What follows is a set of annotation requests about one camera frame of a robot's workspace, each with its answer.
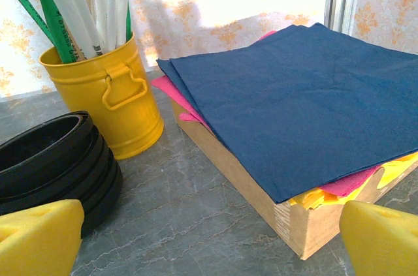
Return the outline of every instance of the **gray marble surface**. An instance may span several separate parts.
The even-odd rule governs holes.
[[[83,241],[72,276],[354,275],[340,236],[299,260],[178,128],[168,98],[155,96],[165,131],[120,162],[118,205]],[[66,111],[56,92],[0,103],[0,142]],[[417,214],[417,171],[378,204]]]

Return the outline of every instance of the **orange floral pattern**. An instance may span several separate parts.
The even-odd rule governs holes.
[[[175,20],[180,22],[183,25],[184,31],[187,32],[191,31],[191,22],[195,18],[193,14],[194,5],[194,1],[182,1],[176,8],[172,10],[174,15],[176,16]]]
[[[29,37],[33,35],[33,30],[25,29],[23,24],[16,25],[11,20],[3,20],[0,42],[7,42],[14,49],[26,53],[29,51]]]
[[[236,44],[236,36],[239,31],[243,30],[243,26],[238,22],[233,22],[223,27],[217,27],[211,30],[210,34],[217,36],[226,49],[232,50]]]
[[[42,93],[49,93],[53,91],[53,89],[51,87],[48,87],[47,85],[43,85],[40,90],[42,91]]]
[[[161,35],[154,36],[149,29],[145,30],[142,37],[137,38],[137,41],[139,46],[144,50],[145,56],[154,60],[163,52],[163,48],[169,44]]]
[[[272,23],[271,21],[268,19],[268,14],[267,13],[261,13],[259,15],[259,26],[261,28],[261,31],[263,33],[267,33],[269,31],[271,31],[271,27],[272,27]]]
[[[286,15],[286,20],[290,20],[293,25],[307,25],[310,21],[309,17],[299,14],[298,16],[295,15]]]
[[[418,0],[357,0],[353,35],[418,54]]]
[[[372,5],[367,2],[363,8],[359,8],[354,18],[357,21],[357,29],[362,38],[366,38],[371,27],[377,27],[376,13],[372,12]]]
[[[14,73],[5,70],[4,67],[0,67],[0,90],[6,97],[11,96],[10,93],[10,79],[14,76]]]

